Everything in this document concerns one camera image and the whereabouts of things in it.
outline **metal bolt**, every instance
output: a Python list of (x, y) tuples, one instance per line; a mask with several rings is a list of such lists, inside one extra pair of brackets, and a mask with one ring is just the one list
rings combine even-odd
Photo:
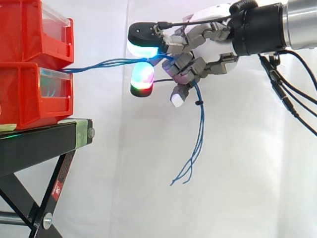
[(93, 139), (93, 138), (95, 137), (95, 135), (96, 135), (95, 129), (89, 128), (89, 129), (88, 129), (88, 137), (89, 137), (90, 139)]
[(48, 230), (53, 224), (53, 215), (49, 212), (43, 218), (43, 228)]

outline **black metal frame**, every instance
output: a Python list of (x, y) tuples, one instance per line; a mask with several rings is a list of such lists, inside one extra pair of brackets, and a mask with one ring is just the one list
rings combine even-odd
[[(91, 120), (85, 136), (92, 143)], [(46, 214), (54, 214), (63, 184), (72, 163), (78, 134), (77, 123), (67, 121), (54, 126), (27, 131), (0, 133), (0, 196), (15, 213), (0, 212), (0, 224), (24, 225), (31, 229), (29, 238), (62, 238), (51, 225), (43, 226)], [(51, 181), (39, 206), (25, 189), (15, 172), (59, 156)]]

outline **blue wire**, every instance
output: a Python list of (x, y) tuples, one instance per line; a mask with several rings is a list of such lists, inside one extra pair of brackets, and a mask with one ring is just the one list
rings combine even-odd
[(157, 55), (154, 56), (153, 58), (140, 58), (140, 59), (123, 59), (123, 58), (118, 58), (118, 59), (109, 59), (106, 61), (103, 61), (101, 63), (98, 63), (93, 66), (85, 67), (85, 68), (66, 68), (63, 69), (62, 72), (65, 73), (80, 73), (84, 72), (90, 69), (94, 68), (110, 68), (110, 67), (117, 67), (117, 66), (122, 66), (126, 64), (133, 64), (133, 63), (139, 63), (139, 62), (149, 62), (151, 60), (159, 59), (159, 58), (165, 58), (168, 60), (173, 60), (173, 57), (167, 56), (167, 55)]
[[(199, 101), (202, 101), (202, 95), (199, 89), (199, 86), (195, 83), (194, 85), (196, 92), (197, 92), (197, 96)], [(202, 150), (202, 146), (203, 146), (203, 141), (204, 141), (204, 130), (205, 130), (205, 109), (204, 109), (204, 105), (201, 104), (201, 120), (200, 120), (200, 127), (199, 127), (199, 134), (198, 134), (198, 138), (197, 138), (197, 142), (196, 142), (196, 146), (194, 149), (194, 152), (192, 154), (192, 157), (187, 161), (187, 163), (185, 164), (185, 166), (182, 168), (181, 172), (178, 174), (178, 176), (172, 181), (171, 186), (177, 182), (178, 180), (180, 180), (181, 178), (183, 178), (185, 175), (187, 175), (187, 173), (189, 171), (191, 171), (189, 178), (183, 182), (183, 184), (186, 184), (190, 181), (190, 179), (192, 178), (192, 174), (193, 174), (193, 165), (196, 162), (197, 158), (199, 157), (201, 150)], [(183, 173), (183, 171), (185, 170), (185, 168), (187, 167), (188, 164), (191, 164), (190, 167), (187, 169), (187, 171), (181, 175)]]

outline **red plastic bin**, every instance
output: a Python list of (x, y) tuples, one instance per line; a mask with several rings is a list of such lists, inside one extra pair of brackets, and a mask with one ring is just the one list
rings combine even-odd
[(0, 62), (74, 63), (73, 21), (40, 0), (0, 0)]
[(0, 63), (0, 125), (56, 124), (73, 114), (73, 75), (36, 63)]

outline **red label sticker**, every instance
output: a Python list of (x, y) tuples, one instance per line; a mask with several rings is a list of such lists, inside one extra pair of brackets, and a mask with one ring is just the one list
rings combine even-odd
[(55, 199), (56, 202), (59, 199), (62, 188), (63, 188), (63, 184), (57, 180), (52, 192), (52, 197)]

